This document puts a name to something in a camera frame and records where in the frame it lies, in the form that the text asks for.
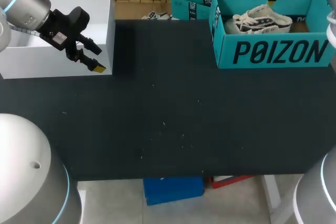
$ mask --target red object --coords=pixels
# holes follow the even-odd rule
[[[217,188],[220,188],[222,186],[231,185],[231,184],[236,183],[238,181],[241,181],[241,180],[244,180],[244,179],[247,179],[247,178],[252,178],[252,177],[254,177],[254,175],[234,176],[232,178],[224,179],[224,180],[217,181],[217,182],[214,182],[213,179],[210,177],[209,181],[210,181],[212,187],[214,189],[217,189]]]

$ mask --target shoelace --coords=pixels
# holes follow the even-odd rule
[[[258,23],[254,18],[249,17],[247,13],[244,13],[243,15],[235,14],[233,15],[233,20],[235,24],[240,25],[240,31],[242,30],[243,25],[254,25]]]

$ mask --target cardboard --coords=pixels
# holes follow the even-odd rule
[[[213,0],[209,25],[219,68],[327,67],[329,44],[326,0],[277,0],[272,9],[298,23],[287,34],[226,34],[223,21],[267,0]]]
[[[182,20],[209,19],[210,7],[186,0],[172,0],[172,14]]]
[[[151,11],[171,15],[171,0],[115,0],[115,19],[141,19]]]

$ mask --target white box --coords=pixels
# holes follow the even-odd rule
[[[90,15],[90,22],[82,32],[102,49],[100,55],[83,49],[89,58],[95,58],[106,67],[103,73],[91,72],[79,61],[70,61],[65,50],[59,51],[39,37],[12,31],[9,46],[0,53],[0,73],[4,79],[98,76],[111,75],[114,50],[114,1],[113,0],[50,0],[51,10],[69,14],[80,6]]]

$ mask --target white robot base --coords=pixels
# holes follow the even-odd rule
[[[0,223],[78,224],[81,201],[45,134],[0,114]]]

